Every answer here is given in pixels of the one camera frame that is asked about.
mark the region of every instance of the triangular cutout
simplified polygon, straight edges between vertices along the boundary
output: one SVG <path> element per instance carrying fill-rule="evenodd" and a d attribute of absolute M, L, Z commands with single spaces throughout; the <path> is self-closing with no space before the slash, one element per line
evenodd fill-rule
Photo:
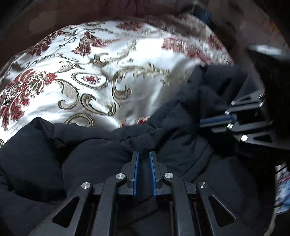
<path fill-rule="evenodd" d="M 242 100 L 240 100 L 240 102 L 248 101 L 250 99 L 251 99 L 250 97 L 246 97 L 246 98 L 243 98 Z"/>
<path fill-rule="evenodd" d="M 74 197 L 55 217 L 53 217 L 52 222 L 64 228 L 69 227 L 78 203 L 79 197 Z"/>
<path fill-rule="evenodd" d="M 254 137 L 254 140 L 263 141 L 263 142 L 267 142 L 267 143 L 273 142 L 273 140 L 271 139 L 271 136 L 268 134 Z"/>
<path fill-rule="evenodd" d="M 219 227 L 225 227 L 235 222 L 234 216 L 213 196 L 209 196 L 209 202 Z"/>

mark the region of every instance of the black fabric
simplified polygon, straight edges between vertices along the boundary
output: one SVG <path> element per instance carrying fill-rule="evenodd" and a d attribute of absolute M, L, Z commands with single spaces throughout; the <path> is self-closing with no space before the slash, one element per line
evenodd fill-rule
<path fill-rule="evenodd" d="M 120 212 L 120 235 L 168 235 L 168 212 L 151 193 L 148 152 L 155 150 L 170 172 L 193 182 L 214 153 L 198 134 L 200 119 L 223 114 L 246 78 L 238 67 L 196 67 L 180 92 L 146 123 L 112 132 L 35 118 L 0 149 L 0 227 L 15 236 L 28 234 L 74 188 L 119 173 L 137 150 L 141 152 L 137 197 L 131 208 Z M 230 203 L 245 218 L 255 217 L 259 208 L 255 182 L 249 172 L 239 170 L 234 177 L 220 176 L 216 184 L 232 178 L 237 202 Z M 221 196 L 231 192 L 223 186 L 217 189 Z"/>

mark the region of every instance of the red floral pattern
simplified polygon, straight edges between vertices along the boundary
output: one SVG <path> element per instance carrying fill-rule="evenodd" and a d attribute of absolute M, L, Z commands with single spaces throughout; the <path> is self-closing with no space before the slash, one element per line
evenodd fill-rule
<path fill-rule="evenodd" d="M 211 34 L 208 38 L 209 46 L 215 50 L 222 50 L 224 48 L 222 42 L 215 34 Z"/>
<path fill-rule="evenodd" d="M 96 84 L 96 83 L 100 83 L 100 78 L 98 77 L 94 77 L 94 76 L 83 76 L 82 79 L 85 81 L 85 82 L 88 82 L 89 84 Z"/>
<path fill-rule="evenodd" d="M 139 118 L 137 121 L 135 121 L 133 125 L 143 124 L 143 123 L 145 123 L 147 120 L 149 120 L 149 118 L 150 118 L 150 116 L 146 116 L 146 117 L 143 116 L 143 117 Z M 123 122 L 121 123 L 120 127 L 124 127 L 124 126 L 126 126 L 126 122 L 125 122 L 125 121 L 123 121 Z"/>
<path fill-rule="evenodd" d="M 146 116 L 146 117 L 141 117 L 139 118 L 139 120 L 134 122 L 134 125 L 139 125 L 139 124 L 143 124 L 145 123 L 147 120 L 149 120 L 150 116 Z"/>
<path fill-rule="evenodd" d="M 141 28 L 143 26 L 142 22 L 137 21 L 130 21 L 129 23 L 124 22 L 116 25 L 116 28 L 127 30 L 127 31 L 137 31 L 137 29 Z"/>
<path fill-rule="evenodd" d="M 17 121 L 23 117 L 24 111 L 21 108 L 29 106 L 29 95 L 34 98 L 35 95 L 42 93 L 44 86 L 49 85 L 56 77 L 56 74 L 29 69 L 6 86 L 0 97 L 0 117 L 4 130 L 8 130 L 9 118 Z"/>
<path fill-rule="evenodd" d="M 51 41 L 54 40 L 59 35 L 61 35 L 62 33 L 63 33 L 62 30 L 58 30 L 51 33 L 44 39 L 40 40 L 36 45 L 32 46 L 27 53 L 30 54 L 31 56 L 33 56 L 34 54 L 36 54 L 36 56 L 41 56 L 42 52 L 45 52 L 47 49 L 49 49 Z"/>
<path fill-rule="evenodd" d="M 204 54 L 199 48 L 195 47 L 192 44 L 188 44 L 186 40 L 182 40 L 179 38 L 166 38 L 164 39 L 163 49 L 173 50 L 174 52 L 184 53 L 191 59 L 199 58 L 203 63 L 212 64 L 209 55 Z"/>
<path fill-rule="evenodd" d="M 91 53 L 91 46 L 103 48 L 106 47 L 108 44 L 116 41 L 119 41 L 119 39 L 102 40 L 98 37 L 91 35 L 89 32 L 85 32 L 84 36 L 80 39 L 79 46 L 75 50 L 72 50 L 72 52 L 85 57 L 87 54 Z"/>

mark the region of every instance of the black jacket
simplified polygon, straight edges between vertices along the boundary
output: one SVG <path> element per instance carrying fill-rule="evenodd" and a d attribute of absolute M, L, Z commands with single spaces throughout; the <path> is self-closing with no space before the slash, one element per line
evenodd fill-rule
<path fill-rule="evenodd" d="M 224 113 L 246 78 L 238 67 L 196 67 L 180 92 L 146 123 L 112 132 L 35 118 L 0 149 L 1 235 L 25 236 L 77 186 L 119 173 L 134 150 L 144 154 L 137 197 L 134 207 L 122 213 L 126 220 L 120 228 L 169 235 L 169 214 L 152 198 L 151 150 L 184 181 L 216 186 L 246 222 L 255 224 L 261 206 L 251 174 L 237 158 L 215 155 L 197 132 L 200 119 Z"/>

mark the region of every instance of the jacket sleeve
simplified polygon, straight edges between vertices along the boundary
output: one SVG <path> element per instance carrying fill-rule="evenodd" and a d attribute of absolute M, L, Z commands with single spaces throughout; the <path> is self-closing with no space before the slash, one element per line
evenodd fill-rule
<path fill-rule="evenodd" d="M 55 205 L 32 201 L 8 190 L 0 170 L 0 230 L 3 236 L 25 236 L 48 215 Z"/>

